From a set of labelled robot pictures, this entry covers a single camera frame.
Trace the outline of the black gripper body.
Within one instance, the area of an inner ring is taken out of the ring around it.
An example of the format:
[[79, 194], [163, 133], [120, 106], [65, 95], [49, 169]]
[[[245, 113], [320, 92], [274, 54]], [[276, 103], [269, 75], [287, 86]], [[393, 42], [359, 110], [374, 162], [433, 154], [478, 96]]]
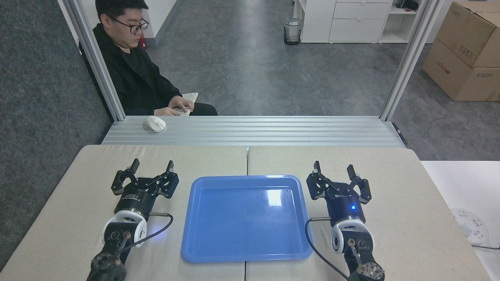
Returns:
[[149, 219], [157, 198], [157, 187], [153, 178], [139, 178], [137, 184], [129, 183], [116, 206], [116, 212], [127, 210]]
[[348, 187], [347, 183], [333, 182], [327, 188], [326, 203], [332, 227], [346, 219], [359, 219], [363, 223], [366, 222], [359, 195], [352, 187]]

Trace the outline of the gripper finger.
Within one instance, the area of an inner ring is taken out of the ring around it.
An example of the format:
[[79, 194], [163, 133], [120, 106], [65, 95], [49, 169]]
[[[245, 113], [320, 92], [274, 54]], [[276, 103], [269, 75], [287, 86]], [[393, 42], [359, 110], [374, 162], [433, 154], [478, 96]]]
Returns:
[[114, 181], [111, 185], [111, 190], [115, 196], [123, 194], [125, 189], [123, 186], [123, 182], [127, 178], [130, 179], [132, 186], [136, 187], [139, 185], [139, 182], [135, 177], [135, 173], [139, 168], [139, 164], [140, 164], [139, 159], [135, 158], [134, 161], [132, 162], [132, 165], [129, 168], [117, 171]]
[[333, 185], [333, 182], [321, 173], [318, 160], [314, 162], [314, 169], [308, 175], [306, 183], [312, 200], [324, 198], [328, 189]]
[[152, 192], [152, 195], [158, 196], [160, 194], [165, 198], [170, 199], [173, 196], [179, 181], [179, 176], [174, 171], [173, 160], [170, 160], [166, 171], [153, 178], [148, 183], [148, 188]]
[[354, 166], [350, 164], [346, 168], [348, 172], [348, 176], [351, 180], [351, 182], [348, 185], [348, 192], [351, 192], [354, 190], [355, 186], [359, 187], [360, 190], [360, 203], [363, 205], [366, 205], [370, 200], [371, 200], [371, 193], [370, 193], [370, 187], [369, 187], [369, 182], [366, 178], [361, 178], [354, 169]]

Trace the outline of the person's left hand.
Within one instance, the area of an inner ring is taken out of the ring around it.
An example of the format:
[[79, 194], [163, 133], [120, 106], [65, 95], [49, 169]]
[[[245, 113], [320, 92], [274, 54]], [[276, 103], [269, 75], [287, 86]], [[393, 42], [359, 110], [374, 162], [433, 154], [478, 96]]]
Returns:
[[174, 110], [175, 107], [179, 107], [183, 112], [187, 112], [187, 111], [193, 112], [195, 105], [194, 105], [194, 102], [186, 100], [182, 96], [174, 96], [170, 100], [168, 107], [169, 107], [170, 114], [172, 114], [174, 116], [178, 116], [179, 113], [176, 110]]

